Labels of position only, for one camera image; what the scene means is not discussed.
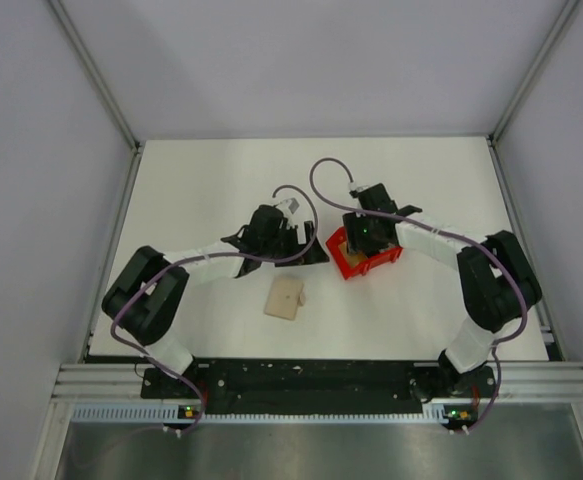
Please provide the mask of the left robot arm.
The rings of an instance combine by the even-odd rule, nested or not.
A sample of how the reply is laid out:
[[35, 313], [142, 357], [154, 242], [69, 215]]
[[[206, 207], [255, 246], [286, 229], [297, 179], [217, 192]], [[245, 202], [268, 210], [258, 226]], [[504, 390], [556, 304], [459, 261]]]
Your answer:
[[208, 246], [162, 253], [136, 250], [109, 287], [101, 309], [112, 320], [110, 335], [163, 369], [163, 384], [176, 396], [197, 387], [194, 356], [177, 338], [174, 321], [186, 288], [239, 279], [262, 264], [306, 266], [329, 261], [317, 240], [318, 214], [299, 225], [297, 202], [257, 207], [250, 221]]

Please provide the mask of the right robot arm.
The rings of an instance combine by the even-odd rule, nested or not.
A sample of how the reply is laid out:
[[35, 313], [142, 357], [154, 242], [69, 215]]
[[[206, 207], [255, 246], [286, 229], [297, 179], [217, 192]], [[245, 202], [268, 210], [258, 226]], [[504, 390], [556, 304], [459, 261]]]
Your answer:
[[419, 252], [459, 274], [467, 312], [460, 330], [439, 357], [437, 380], [458, 396], [475, 380], [499, 332], [523, 318], [542, 299], [542, 290], [517, 237], [501, 230], [469, 236], [425, 215], [413, 205], [397, 206], [381, 183], [350, 195], [359, 209], [343, 215], [349, 253], [368, 257], [393, 247]]

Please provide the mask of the beige card holder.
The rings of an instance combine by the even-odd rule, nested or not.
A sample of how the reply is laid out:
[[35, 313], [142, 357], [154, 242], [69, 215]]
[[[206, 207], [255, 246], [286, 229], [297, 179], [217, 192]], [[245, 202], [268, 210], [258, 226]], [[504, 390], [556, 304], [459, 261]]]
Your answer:
[[264, 306], [264, 314], [293, 321], [305, 304], [304, 282], [296, 277], [280, 276], [272, 282]]

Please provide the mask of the red plastic card tray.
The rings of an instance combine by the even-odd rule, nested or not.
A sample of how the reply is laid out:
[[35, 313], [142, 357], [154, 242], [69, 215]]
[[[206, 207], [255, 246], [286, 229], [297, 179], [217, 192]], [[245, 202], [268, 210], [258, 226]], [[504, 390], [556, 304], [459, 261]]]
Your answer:
[[325, 242], [336, 267], [345, 280], [357, 276], [366, 276], [371, 270], [384, 264], [393, 264], [401, 256], [401, 247], [390, 248], [373, 256], [362, 253], [350, 254], [347, 250], [348, 243], [343, 227], [338, 228]]

